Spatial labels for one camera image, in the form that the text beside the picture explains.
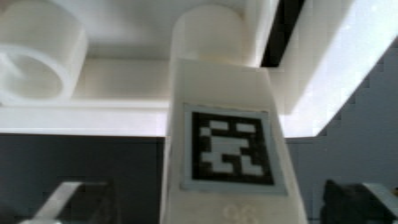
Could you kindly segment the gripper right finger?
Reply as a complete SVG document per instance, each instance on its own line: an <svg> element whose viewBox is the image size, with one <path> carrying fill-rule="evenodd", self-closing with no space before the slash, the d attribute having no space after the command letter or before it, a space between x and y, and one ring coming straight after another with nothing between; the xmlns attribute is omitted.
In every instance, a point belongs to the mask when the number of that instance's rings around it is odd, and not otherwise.
<svg viewBox="0 0 398 224"><path fill-rule="evenodd" d="M324 187L322 224L398 224L398 187L375 183Z"/></svg>

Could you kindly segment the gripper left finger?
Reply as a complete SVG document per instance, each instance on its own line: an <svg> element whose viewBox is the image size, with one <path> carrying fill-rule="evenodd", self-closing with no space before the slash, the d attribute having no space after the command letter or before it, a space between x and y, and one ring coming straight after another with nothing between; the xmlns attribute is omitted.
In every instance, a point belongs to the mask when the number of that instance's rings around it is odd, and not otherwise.
<svg viewBox="0 0 398 224"><path fill-rule="evenodd" d="M119 224L114 184L63 182L34 217L18 224Z"/></svg>

